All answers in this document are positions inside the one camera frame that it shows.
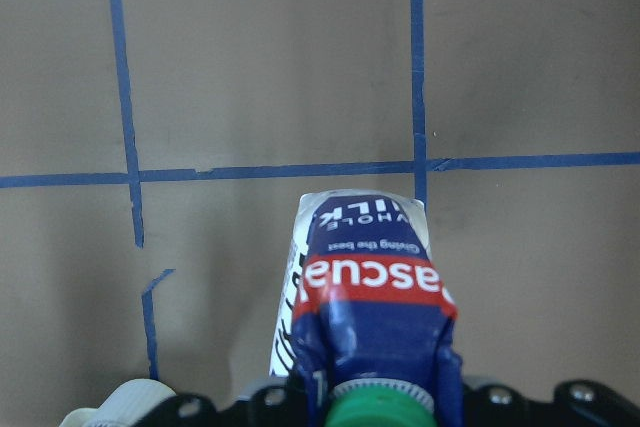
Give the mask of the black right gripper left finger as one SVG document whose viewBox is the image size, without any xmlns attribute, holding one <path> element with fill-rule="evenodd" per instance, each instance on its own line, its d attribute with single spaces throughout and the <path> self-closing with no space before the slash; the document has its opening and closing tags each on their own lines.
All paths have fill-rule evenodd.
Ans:
<svg viewBox="0 0 640 427">
<path fill-rule="evenodd" d="M 305 390 L 294 377 L 269 376 L 238 397 L 247 426 L 304 426 Z"/>
</svg>

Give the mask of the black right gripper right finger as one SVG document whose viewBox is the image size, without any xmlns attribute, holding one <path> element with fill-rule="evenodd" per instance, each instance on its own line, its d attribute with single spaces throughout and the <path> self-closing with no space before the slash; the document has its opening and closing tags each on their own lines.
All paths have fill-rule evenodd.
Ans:
<svg viewBox="0 0 640 427">
<path fill-rule="evenodd" d="M 525 420 L 524 397 L 514 388 L 486 375 L 465 375 L 466 426 L 520 426 Z"/>
</svg>

